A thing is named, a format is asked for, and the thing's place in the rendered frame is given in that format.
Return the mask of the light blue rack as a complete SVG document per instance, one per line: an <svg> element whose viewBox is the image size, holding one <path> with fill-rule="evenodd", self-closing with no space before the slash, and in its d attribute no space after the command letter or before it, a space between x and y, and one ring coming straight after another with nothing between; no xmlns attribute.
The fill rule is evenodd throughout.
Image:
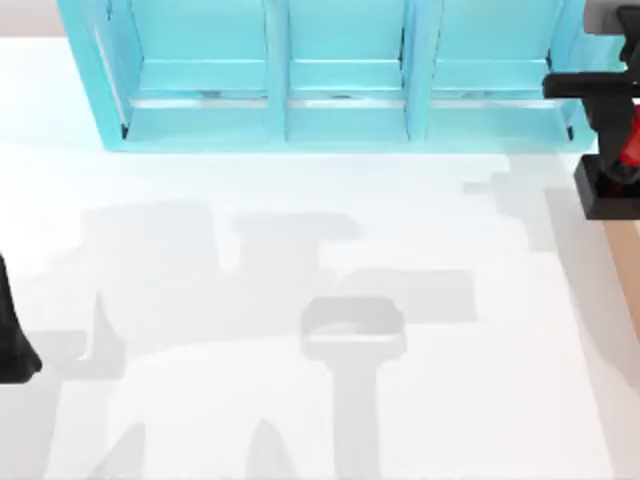
<svg viewBox="0 0 640 480"><path fill-rule="evenodd" d="M56 0L111 151L569 152L584 0Z"/></svg>

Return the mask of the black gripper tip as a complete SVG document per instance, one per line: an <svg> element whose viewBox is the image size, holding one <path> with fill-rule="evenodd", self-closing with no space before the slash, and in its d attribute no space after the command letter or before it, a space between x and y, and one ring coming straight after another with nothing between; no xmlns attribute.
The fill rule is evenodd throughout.
<svg viewBox="0 0 640 480"><path fill-rule="evenodd" d="M20 325L6 263L0 254L0 385L25 384L42 367L40 356Z"/></svg>

